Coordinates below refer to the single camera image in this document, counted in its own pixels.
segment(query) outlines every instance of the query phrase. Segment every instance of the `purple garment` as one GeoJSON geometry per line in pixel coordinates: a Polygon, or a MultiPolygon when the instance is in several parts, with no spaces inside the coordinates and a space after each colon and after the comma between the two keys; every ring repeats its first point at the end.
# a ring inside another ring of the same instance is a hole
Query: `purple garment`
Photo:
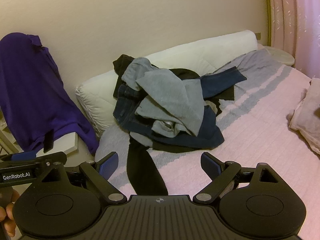
{"type": "Polygon", "coordinates": [[[95,132],[64,90],[58,67],[39,36],[10,33],[2,38],[0,91],[0,108],[24,151],[43,148],[44,135],[53,129],[54,140],[76,132],[95,153],[95,132]]]}

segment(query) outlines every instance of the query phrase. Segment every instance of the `hand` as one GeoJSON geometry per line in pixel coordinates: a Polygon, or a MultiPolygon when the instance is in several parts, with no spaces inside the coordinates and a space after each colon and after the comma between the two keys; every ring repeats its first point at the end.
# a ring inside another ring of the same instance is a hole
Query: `hand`
{"type": "MultiPolygon", "coordinates": [[[[16,190],[13,190],[11,201],[16,202],[19,197],[19,193],[16,190]]],[[[7,233],[10,237],[14,237],[16,234],[17,226],[13,220],[12,208],[13,203],[9,203],[6,209],[0,207],[0,222],[4,221],[4,228],[7,230],[7,233]]]]}

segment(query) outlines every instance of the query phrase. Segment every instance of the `sheer curtain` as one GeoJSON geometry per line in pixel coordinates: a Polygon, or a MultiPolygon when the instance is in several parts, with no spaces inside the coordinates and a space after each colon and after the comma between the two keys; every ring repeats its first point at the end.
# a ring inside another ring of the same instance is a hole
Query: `sheer curtain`
{"type": "Polygon", "coordinates": [[[295,57],[295,68],[320,78],[320,0],[270,0],[271,46],[295,57]]]}

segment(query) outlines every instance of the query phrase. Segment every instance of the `striped bedspread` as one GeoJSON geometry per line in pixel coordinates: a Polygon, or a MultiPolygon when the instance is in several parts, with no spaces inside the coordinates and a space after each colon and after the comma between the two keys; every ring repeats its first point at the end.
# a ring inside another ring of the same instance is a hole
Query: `striped bedspread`
{"type": "MultiPolygon", "coordinates": [[[[242,55],[219,71],[232,66],[237,66],[247,80],[235,86],[235,101],[220,101],[222,113],[217,125],[225,142],[207,151],[221,161],[233,160],[243,167],[268,163],[306,205],[300,237],[320,239],[320,156],[298,133],[289,130],[287,120],[309,87],[310,78],[273,61],[265,50],[242,55]]],[[[135,194],[126,175],[128,145],[128,134],[114,125],[104,132],[96,153],[99,160],[111,151],[118,152],[119,167],[109,182],[127,197],[135,194]]],[[[211,182],[200,166],[203,150],[149,152],[170,195],[189,194],[192,198],[211,182]]]]}

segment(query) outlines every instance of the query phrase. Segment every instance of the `long white pillow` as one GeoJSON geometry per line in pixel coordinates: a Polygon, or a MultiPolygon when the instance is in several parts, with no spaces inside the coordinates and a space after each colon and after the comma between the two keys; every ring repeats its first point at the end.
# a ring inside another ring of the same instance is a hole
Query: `long white pillow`
{"type": "MultiPolygon", "coordinates": [[[[146,58],[159,68],[186,68],[204,75],[257,48],[255,34],[246,30],[178,45],[146,58]]],[[[77,99],[98,136],[115,123],[113,110],[116,100],[112,95],[117,78],[115,71],[111,70],[88,79],[76,88],[77,99]]]]}

